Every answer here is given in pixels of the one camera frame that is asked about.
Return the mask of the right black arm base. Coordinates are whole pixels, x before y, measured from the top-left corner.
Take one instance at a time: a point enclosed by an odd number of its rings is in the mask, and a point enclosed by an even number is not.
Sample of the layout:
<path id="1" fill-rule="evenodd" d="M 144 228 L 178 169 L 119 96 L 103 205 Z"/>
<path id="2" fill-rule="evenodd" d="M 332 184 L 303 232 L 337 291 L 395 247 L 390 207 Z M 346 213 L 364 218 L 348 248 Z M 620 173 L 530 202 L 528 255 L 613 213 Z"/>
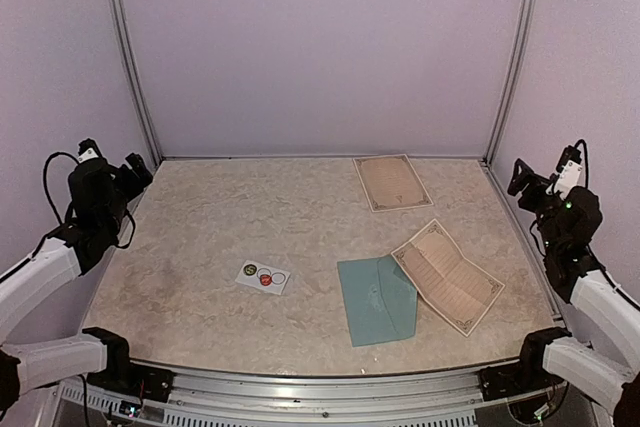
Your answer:
<path id="1" fill-rule="evenodd" d="M 558 376 L 541 368 L 525 367 L 520 362 L 481 369 L 478 378 L 485 402 L 554 388 L 563 383 Z"/>

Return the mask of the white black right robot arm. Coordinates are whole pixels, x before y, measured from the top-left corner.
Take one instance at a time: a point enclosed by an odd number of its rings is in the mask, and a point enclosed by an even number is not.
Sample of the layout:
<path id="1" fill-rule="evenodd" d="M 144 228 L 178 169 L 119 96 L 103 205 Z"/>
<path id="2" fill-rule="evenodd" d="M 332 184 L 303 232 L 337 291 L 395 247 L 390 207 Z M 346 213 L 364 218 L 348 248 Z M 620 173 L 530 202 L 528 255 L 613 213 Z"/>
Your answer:
<path id="1" fill-rule="evenodd" d="M 548 376 L 571 384 L 606 410 L 616 426 L 639 423 L 639 303 L 613 280 L 590 248 L 603 216 L 597 195 L 566 177 L 536 174 L 523 160 L 514 163 L 508 193 L 535 216 L 544 248 L 545 274 L 554 292 L 586 315 L 623 355 L 615 362 L 585 347 L 559 327 L 525 337 L 511 373 L 523 391 Z"/>

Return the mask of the beige ornate letter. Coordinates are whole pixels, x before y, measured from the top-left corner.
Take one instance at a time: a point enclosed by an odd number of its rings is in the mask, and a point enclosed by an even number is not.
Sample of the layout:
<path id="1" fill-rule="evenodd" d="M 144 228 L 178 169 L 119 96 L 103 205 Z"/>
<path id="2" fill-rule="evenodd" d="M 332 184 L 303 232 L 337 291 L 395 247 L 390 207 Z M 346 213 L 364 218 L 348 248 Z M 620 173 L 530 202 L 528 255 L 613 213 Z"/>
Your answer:
<path id="1" fill-rule="evenodd" d="M 373 213 L 433 205 L 406 154 L 358 157 L 353 163 Z"/>

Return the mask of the teal paper envelope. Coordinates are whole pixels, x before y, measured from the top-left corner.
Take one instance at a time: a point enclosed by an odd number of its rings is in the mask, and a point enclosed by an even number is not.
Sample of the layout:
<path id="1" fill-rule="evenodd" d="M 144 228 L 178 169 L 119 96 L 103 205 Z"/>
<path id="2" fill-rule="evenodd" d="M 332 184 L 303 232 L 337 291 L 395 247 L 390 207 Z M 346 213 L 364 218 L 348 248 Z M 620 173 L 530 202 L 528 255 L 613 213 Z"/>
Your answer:
<path id="1" fill-rule="evenodd" d="M 417 290 L 392 256 L 340 261 L 337 267 L 354 347 L 415 335 Z"/>

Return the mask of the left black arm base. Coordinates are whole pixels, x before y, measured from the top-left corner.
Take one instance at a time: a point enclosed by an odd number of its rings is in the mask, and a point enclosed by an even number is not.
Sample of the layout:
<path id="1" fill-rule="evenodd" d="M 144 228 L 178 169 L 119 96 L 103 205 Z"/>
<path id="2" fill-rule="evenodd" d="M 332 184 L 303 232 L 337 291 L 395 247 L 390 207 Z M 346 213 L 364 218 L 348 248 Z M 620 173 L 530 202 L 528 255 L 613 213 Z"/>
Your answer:
<path id="1" fill-rule="evenodd" d="M 92 386 L 139 400 L 166 403 L 174 378 L 175 374 L 170 370 L 129 362 L 125 366 L 107 367 L 100 372 L 89 373 L 87 381 Z"/>

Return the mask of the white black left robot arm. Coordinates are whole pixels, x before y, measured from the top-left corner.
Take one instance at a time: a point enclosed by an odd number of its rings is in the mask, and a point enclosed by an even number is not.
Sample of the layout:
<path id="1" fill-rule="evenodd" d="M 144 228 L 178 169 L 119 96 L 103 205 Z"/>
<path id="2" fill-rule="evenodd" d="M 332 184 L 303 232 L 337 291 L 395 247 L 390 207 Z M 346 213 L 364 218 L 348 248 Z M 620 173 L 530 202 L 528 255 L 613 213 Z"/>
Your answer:
<path id="1" fill-rule="evenodd" d="M 129 154 L 116 167 L 91 139 L 73 156 L 68 176 L 70 203 L 57 226 L 35 249 L 1 275 L 1 336 L 61 287 L 89 273 L 112 249 L 125 250 L 123 224 L 135 222 L 130 203 L 152 183 L 141 155 Z M 8 411 L 27 392 L 79 375 L 95 374 L 121 392 L 140 381 L 128 342 L 101 328 L 39 343 L 1 344 L 1 409 Z"/>

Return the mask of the beige lined letter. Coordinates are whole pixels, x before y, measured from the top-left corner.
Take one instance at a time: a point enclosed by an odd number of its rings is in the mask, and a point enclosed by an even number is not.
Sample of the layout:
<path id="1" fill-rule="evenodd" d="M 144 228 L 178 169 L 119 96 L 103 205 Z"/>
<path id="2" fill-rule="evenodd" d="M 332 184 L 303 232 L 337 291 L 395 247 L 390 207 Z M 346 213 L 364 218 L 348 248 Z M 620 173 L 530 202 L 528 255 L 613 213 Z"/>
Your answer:
<path id="1" fill-rule="evenodd" d="M 434 219 L 391 256 L 424 302 L 457 332 L 470 336 L 505 284 L 469 260 Z"/>

